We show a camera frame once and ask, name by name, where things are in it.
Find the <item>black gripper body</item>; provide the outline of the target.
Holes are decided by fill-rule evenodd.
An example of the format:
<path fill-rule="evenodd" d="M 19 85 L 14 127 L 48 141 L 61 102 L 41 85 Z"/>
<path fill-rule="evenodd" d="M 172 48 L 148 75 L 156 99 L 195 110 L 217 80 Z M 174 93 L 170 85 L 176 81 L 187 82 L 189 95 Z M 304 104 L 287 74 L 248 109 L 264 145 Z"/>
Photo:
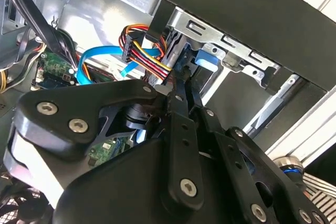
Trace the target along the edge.
<path fill-rule="evenodd" d="M 161 201 L 163 144 L 141 144 L 75 179 L 63 192 L 53 223 L 244 223 L 232 188 L 215 160 L 199 156 L 204 204 L 168 211 Z"/>

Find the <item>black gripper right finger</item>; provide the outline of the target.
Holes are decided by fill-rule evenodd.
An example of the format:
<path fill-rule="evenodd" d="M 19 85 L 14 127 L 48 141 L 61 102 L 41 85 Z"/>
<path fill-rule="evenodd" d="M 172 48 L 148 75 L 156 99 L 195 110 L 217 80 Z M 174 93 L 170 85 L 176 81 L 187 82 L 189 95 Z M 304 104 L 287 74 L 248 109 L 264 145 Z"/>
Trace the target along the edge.
<path fill-rule="evenodd" d="M 224 170 L 230 186 L 227 194 L 233 223 L 328 223 L 308 197 L 304 168 L 297 159 L 273 161 L 242 129 L 223 129 L 216 114 L 203 106 L 191 74 L 185 73 L 183 79 L 189 113 L 201 132 L 201 149 Z"/>

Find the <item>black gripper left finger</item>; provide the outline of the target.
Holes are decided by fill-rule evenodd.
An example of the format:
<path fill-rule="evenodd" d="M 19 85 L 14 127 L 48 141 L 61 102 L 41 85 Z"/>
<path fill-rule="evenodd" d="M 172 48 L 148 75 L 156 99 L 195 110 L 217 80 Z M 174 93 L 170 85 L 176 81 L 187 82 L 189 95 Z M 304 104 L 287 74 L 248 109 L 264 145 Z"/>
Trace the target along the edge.
<path fill-rule="evenodd" d="M 88 165 L 94 145 L 143 126 L 149 139 L 142 144 L 163 144 L 164 207 L 200 210 L 204 186 L 184 84 L 173 71 L 166 95 L 136 79 L 26 93 L 16 106 L 5 167 L 57 207 L 65 189 L 94 169 Z"/>

